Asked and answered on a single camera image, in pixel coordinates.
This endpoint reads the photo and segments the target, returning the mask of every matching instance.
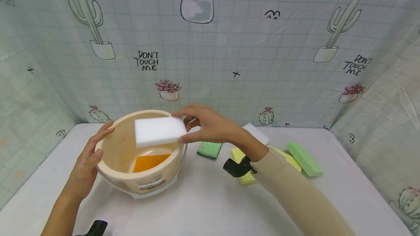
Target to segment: sponge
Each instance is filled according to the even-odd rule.
[[[181,118],[142,118],[134,121],[136,148],[173,143],[186,134]]]
[[[268,146],[270,144],[270,139],[261,133],[254,125],[251,123],[246,124],[243,126],[244,129],[246,129],[254,138],[256,138],[259,142],[264,144],[265,146]]]
[[[216,159],[219,155],[222,143],[202,142],[197,150],[197,154],[210,159]]]
[[[309,177],[320,176],[324,172],[318,162],[299,143],[288,143],[287,150],[290,152],[293,158],[296,159],[299,165],[301,165],[302,169]]]
[[[296,162],[295,159],[293,159],[292,156],[284,153],[281,150],[278,150],[274,147],[269,146],[270,148],[275,149],[280,155],[284,156],[286,158],[286,161],[289,162],[293,167],[295,167],[296,170],[298,170],[298,172],[301,172],[302,168],[300,167],[300,165]],[[232,159],[236,162],[236,163],[240,163],[241,160],[243,159],[243,157],[245,157],[245,154],[238,148],[233,148],[232,149]],[[246,184],[252,184],[257,182],[257,180],[251,175],[250,172],[248,172],[247,174],[245,174],[244,176],[239,178],[239,181],[241,182],[241,184],[246,185]]]
[[[171,154],[140,156],[136,158],[133,173],[144,172],[164,162]]]

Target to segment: beige sleeve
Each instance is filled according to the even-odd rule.
[[[282,205],[305,236],[354,236],[331,202],[275,150],[251,165],[254,178]]]

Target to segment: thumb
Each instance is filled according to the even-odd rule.
[[[103,151],[101,149],[97,149],[86,161],[85,168],[88,171],[91,171],[98,165],[101,161],[103,155]]]
[[[179,143],[193,143],[196,141],[202,141],[201,131],[196,131],[193,133],[188,133],[178,139]]]

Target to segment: white sponge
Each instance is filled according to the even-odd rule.
[[[176,142],[186,134],[181,118],[142,118],[134,121],[136,147],[143,148]]]
[[[268,146],[270,144],[270,139],[261,133],[254,125],[251,123],[246,124],[243,126],[244,129],[246,129],[254,138],[256,138],[259,142],[264,144],[265,146]]]

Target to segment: green sponge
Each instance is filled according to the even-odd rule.
[[[222,143],[203,142],[197,150],[197,154],[210,159],[216,159],[219,155]]]
[[[318,162],[299,143],[290,142],[287,144],[287,150],[309,177],[320,176],[324,172]]]

